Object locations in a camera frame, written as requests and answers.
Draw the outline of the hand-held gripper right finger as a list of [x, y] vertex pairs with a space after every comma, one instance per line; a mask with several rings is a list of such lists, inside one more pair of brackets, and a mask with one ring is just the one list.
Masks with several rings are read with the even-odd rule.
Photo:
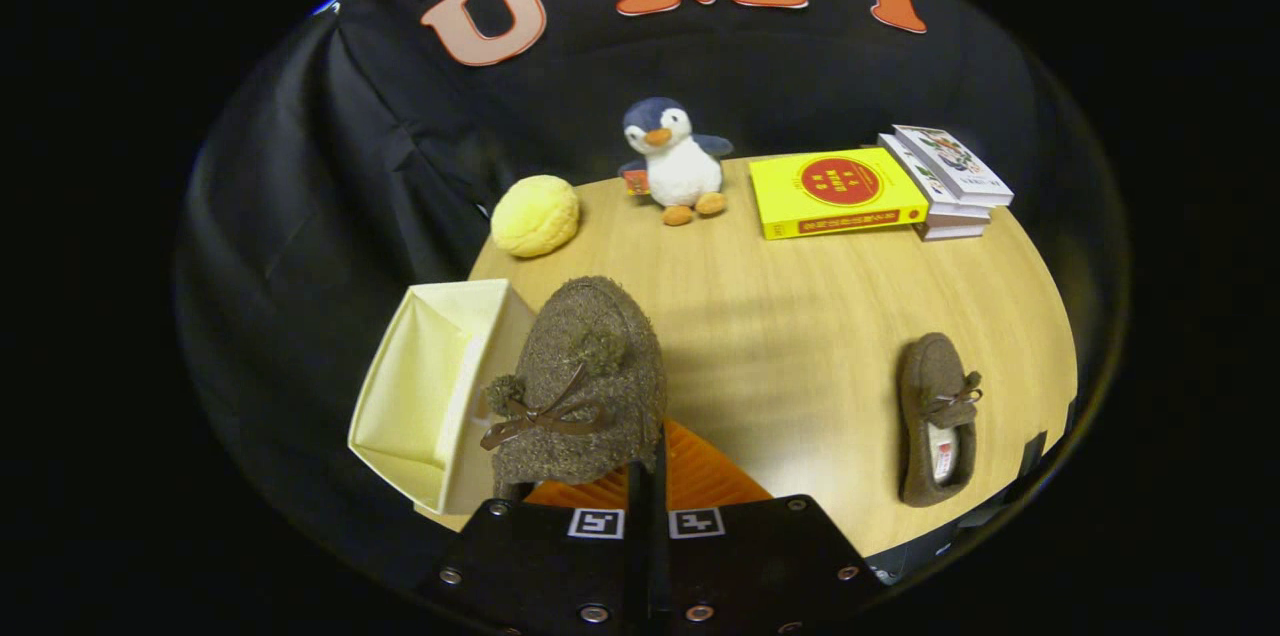
[[886, 595], [808, 494], [669, 508], [669, 431], [652, 476], [654, 635], [841, 635]]

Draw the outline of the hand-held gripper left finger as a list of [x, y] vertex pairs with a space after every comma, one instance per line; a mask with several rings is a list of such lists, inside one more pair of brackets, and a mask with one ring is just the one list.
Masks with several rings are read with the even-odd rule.
[[488, 499], [415, 587], [481, 635], [649, 635], [652, 477], [622, 509]]

